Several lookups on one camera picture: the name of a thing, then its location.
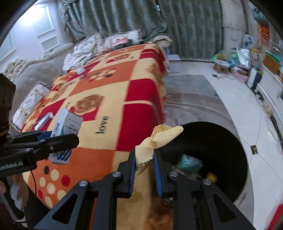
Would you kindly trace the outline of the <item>white tv cabinet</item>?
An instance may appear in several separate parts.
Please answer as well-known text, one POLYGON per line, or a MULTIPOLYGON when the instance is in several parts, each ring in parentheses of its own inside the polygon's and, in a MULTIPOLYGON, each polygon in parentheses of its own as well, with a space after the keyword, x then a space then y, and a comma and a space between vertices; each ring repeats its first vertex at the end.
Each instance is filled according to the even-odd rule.
POLYGON ((261 68, 261 80, 256 85, 257 100, 263 111, 282 124, 282 82, 267 67, 261 68))

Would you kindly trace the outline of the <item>silver foil bag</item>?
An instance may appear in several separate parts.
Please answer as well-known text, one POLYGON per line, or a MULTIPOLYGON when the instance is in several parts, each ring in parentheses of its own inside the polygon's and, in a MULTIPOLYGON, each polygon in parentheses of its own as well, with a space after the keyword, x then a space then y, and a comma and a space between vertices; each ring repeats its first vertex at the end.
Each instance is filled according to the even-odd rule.
POLYGON ((251 67, 250 51, 248 49, 236 48, 237 62, 236 65, 245 70, 251 67))

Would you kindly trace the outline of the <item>grey floor rug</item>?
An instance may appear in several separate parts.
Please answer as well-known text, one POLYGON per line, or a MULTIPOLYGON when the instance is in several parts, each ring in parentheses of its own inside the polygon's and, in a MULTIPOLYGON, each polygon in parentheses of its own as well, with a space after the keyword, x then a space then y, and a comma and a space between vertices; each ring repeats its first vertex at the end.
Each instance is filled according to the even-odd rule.
POLYGON ((166 125, 211 122, 239 138, 238 132, 218 93, 203 75, 170 75, 163 78, 167 92, 164 107, 166 125))

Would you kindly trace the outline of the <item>white blue plastic bag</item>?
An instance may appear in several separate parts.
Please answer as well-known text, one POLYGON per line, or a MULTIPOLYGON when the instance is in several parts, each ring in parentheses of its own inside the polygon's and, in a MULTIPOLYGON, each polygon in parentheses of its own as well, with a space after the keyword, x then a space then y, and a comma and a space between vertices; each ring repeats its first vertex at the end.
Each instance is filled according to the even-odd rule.
POLYGON ((244 37, 243 37, 243 48, 251 50, 254 47, 254 45, 255 45, 254 37, 252 37, 248 34, 245 34, 244 37))

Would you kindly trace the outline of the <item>black trash bin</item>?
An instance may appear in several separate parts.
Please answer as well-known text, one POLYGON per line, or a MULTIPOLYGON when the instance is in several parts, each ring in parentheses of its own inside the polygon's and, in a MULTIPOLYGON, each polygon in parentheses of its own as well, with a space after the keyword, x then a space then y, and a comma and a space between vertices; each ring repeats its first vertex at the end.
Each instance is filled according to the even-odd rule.
POLYGON ((162 159, 176 166, 182 155, 201 161, 197 174, 206 178, 216 176, 215 184, 231 200, 236 201, 247 180, 248 163, 237 137, 211 122, 191 122, 183 132, 159 149, 162 159))

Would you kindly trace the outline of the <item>white blue medicine carton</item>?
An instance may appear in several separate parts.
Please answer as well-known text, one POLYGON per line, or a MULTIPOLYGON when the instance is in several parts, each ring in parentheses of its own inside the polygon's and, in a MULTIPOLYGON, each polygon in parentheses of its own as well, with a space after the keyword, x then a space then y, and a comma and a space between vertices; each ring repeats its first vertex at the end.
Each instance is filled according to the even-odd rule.
POLYGON ((64 144, 60 151, 52 153, 49 158, 55 164, 68 164, 72 149, 78 146, 78 138, 71 135, 78 135, 83 119, 79 115, 70 112, 67 108, 61 108, 57 117, 51 137, 59 137, 64 144))

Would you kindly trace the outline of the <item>yellow cleaning cloth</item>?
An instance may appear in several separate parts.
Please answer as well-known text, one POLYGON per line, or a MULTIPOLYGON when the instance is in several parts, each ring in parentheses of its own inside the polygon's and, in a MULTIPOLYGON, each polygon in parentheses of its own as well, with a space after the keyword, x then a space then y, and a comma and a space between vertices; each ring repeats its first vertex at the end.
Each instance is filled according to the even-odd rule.
POLYGON ((143 173, 154 158, 154 151, 165 146, 183 132, 182 126, 158 125, 150 137, 135 146, 136 170, 135 177, 143 173))

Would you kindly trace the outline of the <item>white medicine box blue text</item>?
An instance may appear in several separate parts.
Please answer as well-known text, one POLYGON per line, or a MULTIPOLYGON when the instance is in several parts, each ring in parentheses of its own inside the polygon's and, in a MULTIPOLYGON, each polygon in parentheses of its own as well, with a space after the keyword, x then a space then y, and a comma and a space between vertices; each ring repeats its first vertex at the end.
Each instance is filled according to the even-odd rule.
POLYGON ((34 127, 35 131, 39 131, 41 130, 46 124, 47 122, 53 117, 53 113, 52 112, 48 112, 34 127))

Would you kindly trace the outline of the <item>teal tissue packet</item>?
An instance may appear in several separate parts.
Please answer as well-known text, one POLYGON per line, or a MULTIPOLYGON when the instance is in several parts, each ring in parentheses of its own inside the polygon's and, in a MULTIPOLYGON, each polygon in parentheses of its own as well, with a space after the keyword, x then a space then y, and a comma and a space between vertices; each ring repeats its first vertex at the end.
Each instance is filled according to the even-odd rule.
POLYGON ((182 154, 181 159, 176 167, 189 173, 197 173, 198 170, 202 168, 202 161, 197 158, 182 154))

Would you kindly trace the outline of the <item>small wooden stool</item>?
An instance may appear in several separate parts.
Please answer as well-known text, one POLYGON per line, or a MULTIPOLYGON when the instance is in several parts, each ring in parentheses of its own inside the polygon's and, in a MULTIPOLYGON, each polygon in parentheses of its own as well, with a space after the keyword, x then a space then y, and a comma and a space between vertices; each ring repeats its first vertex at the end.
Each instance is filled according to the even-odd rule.
POLYGON ((214 61, 213 69, 215 71, 217 71, 218 73, 223 72, 225 74, 229 74, 229 68, 230 68, 230 65, 227 62, 223 61, 223 60, 216 59, 214 61))

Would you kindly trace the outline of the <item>green patterned curtain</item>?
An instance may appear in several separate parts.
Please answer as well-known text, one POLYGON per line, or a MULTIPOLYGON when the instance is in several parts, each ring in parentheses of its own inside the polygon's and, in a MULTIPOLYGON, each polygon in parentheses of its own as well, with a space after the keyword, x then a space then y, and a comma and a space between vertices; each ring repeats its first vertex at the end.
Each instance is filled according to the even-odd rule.
POLYGON ((166 35, 170 54, 208 59, 222 50, 220 1, 57 1, 61 22, 74 41, 139 29, 150 42, 166 35))

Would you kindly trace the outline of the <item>cream embroidered pillow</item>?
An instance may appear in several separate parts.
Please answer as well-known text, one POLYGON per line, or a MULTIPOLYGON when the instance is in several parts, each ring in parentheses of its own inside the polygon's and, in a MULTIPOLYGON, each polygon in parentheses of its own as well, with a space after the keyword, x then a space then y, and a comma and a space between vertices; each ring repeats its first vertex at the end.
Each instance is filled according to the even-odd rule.
POLYGON ((141 29, 115 33, 106 38, 103 38, 102 34, 97 32, 74 46, 73 52, 68 54, 64 59, 62 70, 66 72, 75 68, 79 63, 84 65, 92 58, 114 50, 114 48, 123 42, 130 42, 131 45, 137 45, 141 41, 141 29))

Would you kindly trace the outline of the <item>lace covered air conditioner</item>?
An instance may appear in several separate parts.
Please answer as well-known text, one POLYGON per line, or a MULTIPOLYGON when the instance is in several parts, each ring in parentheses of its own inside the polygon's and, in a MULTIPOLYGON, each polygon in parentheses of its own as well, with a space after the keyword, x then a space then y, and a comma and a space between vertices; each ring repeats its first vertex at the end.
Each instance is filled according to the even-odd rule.
POLYGON ((243 37, 247 32, 246 17, 241 1, 223 0, 222 19, 224 30, 224 53, 231 57, 231 49, 243 46, 243 37))

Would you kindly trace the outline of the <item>grey tufted headboard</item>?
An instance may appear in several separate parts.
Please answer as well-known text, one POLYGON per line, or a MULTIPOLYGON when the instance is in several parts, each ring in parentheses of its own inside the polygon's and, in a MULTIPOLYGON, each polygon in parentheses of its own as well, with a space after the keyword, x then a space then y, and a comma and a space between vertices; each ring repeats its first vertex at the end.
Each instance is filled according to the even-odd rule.
POLYGON ((53 79, 62 75, 64 59, 69 53, 73 52, 73 47, 73 43, 66 43, 48 51, 46 55, 39 59, 12 61, 2 70, 1 73, 16 85, 9 121, 36 83, 43 82, 51 86, 53 79))

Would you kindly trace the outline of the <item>red orange patterned blanket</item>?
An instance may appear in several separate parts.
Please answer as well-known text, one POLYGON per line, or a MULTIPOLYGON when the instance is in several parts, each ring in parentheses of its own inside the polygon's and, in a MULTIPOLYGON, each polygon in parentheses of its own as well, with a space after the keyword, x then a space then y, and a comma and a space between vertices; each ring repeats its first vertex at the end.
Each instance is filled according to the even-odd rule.
POLYGON ((92 59, 81 79, 75 70, 54 78, 50 93, 25 122, 22 132, 32 131, 49 112, 43 127, 51 131, 63 108, 83 121, 79 145, 69 163, 38 162, 23 178, 29 198, 24 213, 28 226, 43 218, 80 180, 99 181, 128 158, 129 151, 165 121, 166 98, 162 77, 164 55, 155 44, 122 48, 92 59))

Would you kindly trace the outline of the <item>white side pillow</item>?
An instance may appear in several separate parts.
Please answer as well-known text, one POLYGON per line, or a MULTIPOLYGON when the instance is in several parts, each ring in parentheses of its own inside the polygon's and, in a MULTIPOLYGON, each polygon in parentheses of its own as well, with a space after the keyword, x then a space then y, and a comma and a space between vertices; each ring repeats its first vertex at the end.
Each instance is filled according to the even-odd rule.
POLYGON ((15 111, 13 117, 11 118, 11 125, 16 131, 20 132, 27 118, 29 118, 29 116, 38 106, 40 101, 44 97, 46 97, 49 92, 49 86, 47 86, 43 82, 38 82, 33 86, 33 88, 23 99, 18 109, 15 111))

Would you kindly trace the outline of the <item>white bottle pink label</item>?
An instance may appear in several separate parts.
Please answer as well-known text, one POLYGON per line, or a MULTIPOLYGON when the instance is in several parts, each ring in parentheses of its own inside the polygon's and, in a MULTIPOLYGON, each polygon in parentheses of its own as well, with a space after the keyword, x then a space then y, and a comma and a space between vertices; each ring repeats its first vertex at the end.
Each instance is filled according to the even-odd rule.
POLYGON ((86 78, 86 70, 84 66, 82 65, 82 63, 78 63, 76 65, 76 70, 77 70, 77 75, 79 76, 81 80, 86 78))

